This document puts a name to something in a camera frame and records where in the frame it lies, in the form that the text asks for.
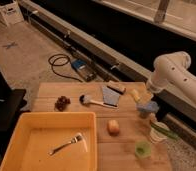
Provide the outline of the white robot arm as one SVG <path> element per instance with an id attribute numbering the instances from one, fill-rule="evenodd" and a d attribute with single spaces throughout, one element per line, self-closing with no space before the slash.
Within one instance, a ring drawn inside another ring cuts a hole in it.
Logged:
<path id="1" fill-rule="evenodd" d="M 188 71 L 191 57 L 179 51 L 158 56 L 154 60 L 154 72 L 148 78 L 146 87 L 152 93 L 161 93 L 172 83 L 196 104 L 196 76 Z"/>

